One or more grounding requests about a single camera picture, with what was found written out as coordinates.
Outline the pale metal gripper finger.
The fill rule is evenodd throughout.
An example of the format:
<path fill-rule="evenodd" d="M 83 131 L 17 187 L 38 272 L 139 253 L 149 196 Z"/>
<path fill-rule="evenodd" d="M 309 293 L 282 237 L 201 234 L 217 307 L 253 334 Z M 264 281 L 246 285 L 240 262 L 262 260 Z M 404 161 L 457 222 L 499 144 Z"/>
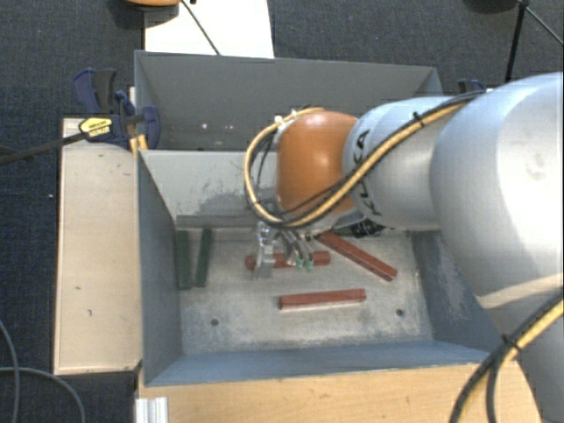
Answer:
<path fill-rule="evenodd" d="M 262 239 L 260 236 L 257 237 L 256 240 L 256 248 L 255 248 L 255 255 L 254 255 L 254 259 L 255 259 L 255 266 L 253 267 L 252 270 L 252 276 L 251 278 L 253 279 L 259 279 L 260 277 L 260 268 L 262 265 L 262 257 L 263 257 L 263 243 L 262 243 Z"/>
<path fill-rule="evenodd" d="M 263 257 L 260 267 L 260 277 L 269 278 L 276 263 L 275 252 L 273 246 L 265 246 L 263 248 Z"/>

